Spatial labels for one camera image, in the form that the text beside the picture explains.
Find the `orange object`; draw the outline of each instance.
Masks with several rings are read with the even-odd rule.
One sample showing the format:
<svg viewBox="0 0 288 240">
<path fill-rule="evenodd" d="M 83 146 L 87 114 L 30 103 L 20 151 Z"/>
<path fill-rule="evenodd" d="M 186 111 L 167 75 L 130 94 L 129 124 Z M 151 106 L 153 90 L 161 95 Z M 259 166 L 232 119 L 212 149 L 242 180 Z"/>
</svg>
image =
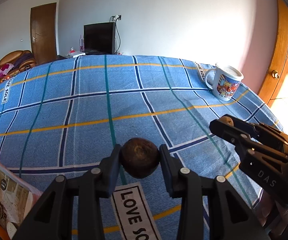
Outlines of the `orange object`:
<svg viewBox="0 0 288 240">
<path fill-rule="evenodd" d="M 0 238 L 2 240 L 11 240 L 7 232 L 0 226 Z"/>
</svg>

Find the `mug handle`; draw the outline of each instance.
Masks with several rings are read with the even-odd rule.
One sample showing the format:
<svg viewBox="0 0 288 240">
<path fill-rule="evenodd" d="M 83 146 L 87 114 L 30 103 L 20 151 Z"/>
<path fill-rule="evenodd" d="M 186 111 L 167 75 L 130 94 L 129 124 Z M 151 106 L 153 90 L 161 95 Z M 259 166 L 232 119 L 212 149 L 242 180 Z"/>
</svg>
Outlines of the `mug handle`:
<svg viewBox="0 0 288 240">
<path fill-rule="evenodd" d="M 210 88 L 210 89 L 213 89 L 213 86 L 207 82 L 207 76 L 208 76 L 208 74 L 211 73 L 212 71 L 215 72 L 215 71 L 216 71 L 216 68 L 211 68 L 211 69 L 207 70 L 207 71 L 206 71 L 206 74 L 205 74 L 205 84 L 206 84 L 206 86 L 208 86 L 208 88 Z"/>
</svg>

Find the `mug lid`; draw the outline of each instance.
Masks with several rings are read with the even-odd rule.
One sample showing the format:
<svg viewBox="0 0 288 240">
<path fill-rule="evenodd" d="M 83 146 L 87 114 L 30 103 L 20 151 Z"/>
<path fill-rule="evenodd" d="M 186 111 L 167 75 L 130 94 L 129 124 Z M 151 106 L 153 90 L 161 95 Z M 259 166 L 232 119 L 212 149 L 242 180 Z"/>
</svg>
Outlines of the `mug lid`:
<svg viewBox="0 0 288 240">
<path fill-rule="evenodd" d="M 223 70 L 227 74 L 227 76 L 233 79 L 237 79 L 241 81 L 244 78 L 244 75 L 240 71 L 238 71 L 236 68 L 230 65 L 216 63 L 216 67 Z"/>
</svg>

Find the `mug rim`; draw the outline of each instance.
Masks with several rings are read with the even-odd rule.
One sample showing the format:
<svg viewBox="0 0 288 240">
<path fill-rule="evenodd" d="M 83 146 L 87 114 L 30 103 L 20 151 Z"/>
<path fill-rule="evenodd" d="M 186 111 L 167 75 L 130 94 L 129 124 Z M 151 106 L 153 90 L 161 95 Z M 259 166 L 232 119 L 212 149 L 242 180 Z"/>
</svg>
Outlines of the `mug rim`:
<svg viewBox="0 0 288 240">
<path fill-rule="evenodd" d="M 225 63 L 220 63 L 217 62 L 215 64 L 216 68 L 219 68 L 220 70 L 222 70 L 223 72 L 225 72 L 225 75 L 236 80 L 236 81 L 242 81 L 244 79 L 244 75 L 242 74 L 242 72 L 240 72 L 239 70 L 237 70 L 236 68 L 234 68 L 233 66 L 229 65 L 229 64 L 225 64 Z M 223 68 L 232 68 L 236 73 L 239 73 L 240 76 L 237 75 L 232 75 L 230 73 L 228 73 L 227 71 L 225 71 L 225 69 Z"/>
</svg>

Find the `television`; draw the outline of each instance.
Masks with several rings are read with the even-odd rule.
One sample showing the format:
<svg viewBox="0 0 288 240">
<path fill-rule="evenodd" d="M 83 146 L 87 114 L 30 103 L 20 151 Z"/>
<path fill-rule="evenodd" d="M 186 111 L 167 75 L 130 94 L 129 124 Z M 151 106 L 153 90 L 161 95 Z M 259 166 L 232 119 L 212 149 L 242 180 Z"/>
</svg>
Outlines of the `television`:
<svg viewBox="0 0 288 240">
<path fill-rule="evenodd" d="M 84 25 L 84 50 L 86 54 L 115 54 L 116 23 Z"/>
</svg>

